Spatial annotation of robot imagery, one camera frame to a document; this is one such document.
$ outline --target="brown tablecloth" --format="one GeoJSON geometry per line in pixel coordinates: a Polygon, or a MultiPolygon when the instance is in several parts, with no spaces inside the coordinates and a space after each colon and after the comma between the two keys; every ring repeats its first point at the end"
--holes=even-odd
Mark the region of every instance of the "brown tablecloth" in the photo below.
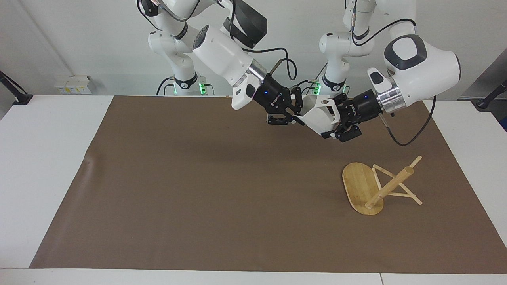
{"type": "MultiPolygon", "coordinates": [[[[416,104],[392,129],[406,140],[427,114],[416,104]]],[[[226,98],[115,97],[31,268],[507,273],[507,249],[433,121],[401,148],[380,119],[342,144],[265,118],[226,98]],[[352,209],[348,163],[398,172],[418,155],[405,184],[422,206],[388,197],[376,216],[352,209]]]]}

